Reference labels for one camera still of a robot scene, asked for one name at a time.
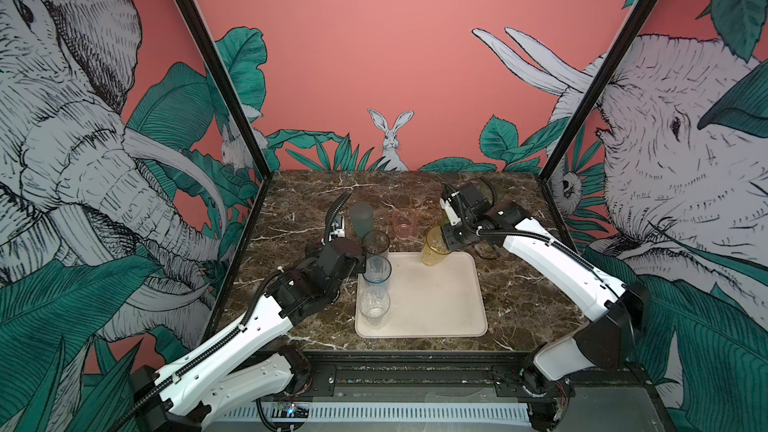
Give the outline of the blue plastic cup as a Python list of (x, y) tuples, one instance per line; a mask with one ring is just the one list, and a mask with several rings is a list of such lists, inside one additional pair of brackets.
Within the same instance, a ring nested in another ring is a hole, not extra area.
[(392, 274), (392, 264), (386, 256), (371, 255), (366, 258), (363, 280), (369, 285), (384, 285)]

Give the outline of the orange plastic cup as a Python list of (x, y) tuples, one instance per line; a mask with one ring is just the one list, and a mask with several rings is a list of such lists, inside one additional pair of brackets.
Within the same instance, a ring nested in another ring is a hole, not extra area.
[(434, 226), (426, 234), (421, 252), (421, 261), (425, 266), (435, 266), (442, 262), (448, 255), (448, 250), (443, 235), (442, 227)]

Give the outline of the dark grey plastic cup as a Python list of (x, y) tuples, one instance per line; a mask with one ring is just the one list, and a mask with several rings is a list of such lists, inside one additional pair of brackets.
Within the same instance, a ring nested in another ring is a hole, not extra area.
[(387, 257), (390, 249), (390, 238), (382, 230), (371, 230), (361, 241), (366, 256)]

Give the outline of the clear plastic cup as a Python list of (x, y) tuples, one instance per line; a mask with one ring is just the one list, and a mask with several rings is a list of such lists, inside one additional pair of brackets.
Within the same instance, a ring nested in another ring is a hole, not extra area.
[(368, 286), (359, 294), (358, 310), (371, 325), (380, 324), (390, 306), (390, 295), (383, 286)]

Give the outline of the teal frosted plastic cup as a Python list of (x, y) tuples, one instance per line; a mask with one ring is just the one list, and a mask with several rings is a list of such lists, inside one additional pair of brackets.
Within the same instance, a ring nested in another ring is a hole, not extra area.
[(374, 210), (367, 202), (356, 202), (349, 208), (349, 217), (355, 235), (363, 239), (374, 229)]

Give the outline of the pink plastic cup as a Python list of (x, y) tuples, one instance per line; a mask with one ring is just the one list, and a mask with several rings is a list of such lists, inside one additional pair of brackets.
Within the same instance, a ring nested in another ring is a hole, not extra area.
[(399, 239), (407, 239), (414, 236), (417, 229), (417, 216), (408, 210), (395, 210), (392, 214), (392, 230)]

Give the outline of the beige plastic tray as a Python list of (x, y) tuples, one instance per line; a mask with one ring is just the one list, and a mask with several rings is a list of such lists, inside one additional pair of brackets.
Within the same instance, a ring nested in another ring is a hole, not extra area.
[(434, 266), (419, 252), (391, 252), (392, 273), (383, 287), (389, 306), (374, 320), (363, 313), (370, 283), (358, 281), (355, 330), (363, 338), (480, 337), (487, 331), (485, 307), (474, 258), (451, 253)]

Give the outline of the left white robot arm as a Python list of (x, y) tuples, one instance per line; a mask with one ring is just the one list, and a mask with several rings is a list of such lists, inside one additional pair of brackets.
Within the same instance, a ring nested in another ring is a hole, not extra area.
[(133, 374), (134, 403), (111, 425), (120, 431), (203, 431), (221, 415), (264, 396), (303, 390), (311, 366), (284, 347), (255, 365), (247, 360), (338, 298), (364, 261), (358, 242), (324, 233), (322, 246), (264, 279), (247, 310), (201, 346), (158, 370)]

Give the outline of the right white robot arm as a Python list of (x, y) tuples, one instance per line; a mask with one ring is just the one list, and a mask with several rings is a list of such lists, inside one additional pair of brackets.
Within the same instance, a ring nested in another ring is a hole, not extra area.
[(450, 252), (487, 242), (523, 259), (563, 292), (587, 323), (529, 356), (520, 380), (533, 396), (585, 369), (616, 370), (643, 336), (651, 301), (646, 286), (627, 284), (588, 262), (549, 233), (512, 200), (487, 200), (472, 182), (442, 185), (440, 206), (447, 222), (442, 241)]

